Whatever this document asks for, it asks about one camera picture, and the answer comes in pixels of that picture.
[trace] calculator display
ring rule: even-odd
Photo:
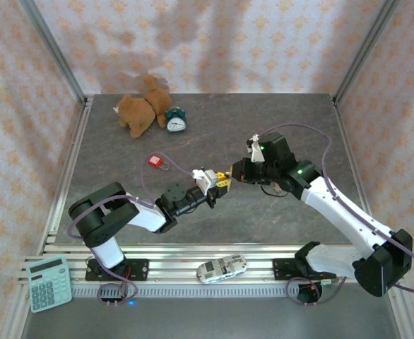
[[[55,260],[55,261],[50,261],[49,263],[43,263],[42,265],[30,267],[30,272],[31,273],[39,272],[40,270],[45,270],[47,268],[62,265],[62,263],[63,263],[63,261],[61,259],[58,259],[58,260]]]

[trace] patterned wall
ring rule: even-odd
[[[37,0],[85,93],[334,93],[383,0]]]
[[[18,1],[0,1],[0,330],[19,265],[37,250],[76,109]]]
[[[414,236],[414,0],[398,5],[341,114],[374,214]]]

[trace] green alarm clock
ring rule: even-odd
[[[171,107],[165,113],[167,119],[166,129],[170,133],[182,132],[187,129],[185,111],[180,107]]]

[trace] red padlock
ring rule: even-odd
[[[148,160],[148,164],[150,166],[154,166],[162,170],[168,170],[170,168],[170,166],[166,162],[164,162],[161,157],[158,157],[157,155],[151,155],[151,157]]]

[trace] teddy bear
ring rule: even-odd
[[[140,137],[155,117],[160,127],[165,128],[165,113],[172,106],[170,94],[165,89],[157,87],[153,76],[146,74],[144,82],[149,88],[144,97],[132,97],[127,94],[117,105],[119,125],[128,126],[132,138]]]

